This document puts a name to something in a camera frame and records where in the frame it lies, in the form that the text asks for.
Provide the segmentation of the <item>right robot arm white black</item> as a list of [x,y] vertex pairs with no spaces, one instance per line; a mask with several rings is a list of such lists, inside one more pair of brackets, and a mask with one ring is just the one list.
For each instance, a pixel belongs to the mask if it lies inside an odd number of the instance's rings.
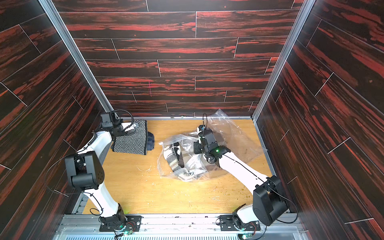
[[243,205],[233,212],[234,225],[242,230],[256,221],[270,226],[290,207],[281,180],[268,177],[241,161],[228,147],[219,145],[211,129],[198,127],[199,140],[194,143],[194,153],[203,154],[210,164],[215,164],[239,180],[252,194],[253,203]]

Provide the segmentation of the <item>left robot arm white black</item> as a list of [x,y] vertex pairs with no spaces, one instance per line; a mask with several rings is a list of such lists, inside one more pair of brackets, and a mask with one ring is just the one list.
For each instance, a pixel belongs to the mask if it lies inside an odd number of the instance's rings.
[[75,154],[66,156],[65,166],[69,185],[92,201],[100,223],[108,229],[119,230],[127,224],[127,218],[107,190],[100,157],[108,153],[113,137],[124,132],[123,120],[116,112],[101,114],[101,118],[92,139]]

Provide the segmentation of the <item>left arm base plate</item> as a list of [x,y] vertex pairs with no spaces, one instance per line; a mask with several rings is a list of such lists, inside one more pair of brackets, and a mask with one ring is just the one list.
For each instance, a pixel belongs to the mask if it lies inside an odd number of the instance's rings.
[[143,217],[140,215],[125,215],[125,218],[117,221],[104,222],[100,220],[100,232],[108,233],[128,233],[139,232]]

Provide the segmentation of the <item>black white chevron scarf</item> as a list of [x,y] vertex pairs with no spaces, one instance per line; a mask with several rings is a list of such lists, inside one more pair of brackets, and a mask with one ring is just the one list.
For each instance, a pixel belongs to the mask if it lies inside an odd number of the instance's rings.
[[148,126],[147,121],[135,121],[136,128],[128,130],[123,136],[118,136],[112,144],[115,153],[146,155],[148,151]]

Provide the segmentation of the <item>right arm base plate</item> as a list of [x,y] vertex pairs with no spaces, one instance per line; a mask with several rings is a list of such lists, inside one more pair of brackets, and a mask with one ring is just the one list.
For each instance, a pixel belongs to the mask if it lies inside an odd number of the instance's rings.
[[222,232],[257,232],[261,230],[258,221],[244,223],[239,217],[233,215],[220,215],[216,220],[216,225],[220,227]]

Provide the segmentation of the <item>navy plaid scarf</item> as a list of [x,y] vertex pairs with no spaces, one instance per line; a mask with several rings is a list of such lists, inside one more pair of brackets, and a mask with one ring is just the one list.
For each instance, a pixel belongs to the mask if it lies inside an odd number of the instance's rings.
[[155,147],[155,136],[148,132],[147,151],[152,151]]

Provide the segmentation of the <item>clear plastic vacuum bag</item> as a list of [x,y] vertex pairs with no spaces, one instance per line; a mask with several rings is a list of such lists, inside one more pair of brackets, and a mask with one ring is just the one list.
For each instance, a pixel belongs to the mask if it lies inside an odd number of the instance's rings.
[[[263,148],[258,147],[254,141],[246,135],[246,132],[236,125],[235,122],[222,110],[217,110],[212,115],[205,117],[205,124],[207,124],[208,128],[213,131],[219,145],[224,145],[234,151],[234,154],[244,163],[248,164],[262,155]],[[166,146],[172,143],[181,142],[185,148],[187,144],[191,145],[191,151],[193,151],[194,142],[197,140],[198,132],[196,128],[192,132],[173,135],[160,142],[159,145],[162,147],[162,152],[157,161],[160,176],[179,180],[173,175],[173,171],[163,156],[163,151]],[[207,168],[208,173],[199,180],[192,182],[212,180],[228,173],[215,164],[208,163],[203,154],[202,162]]]

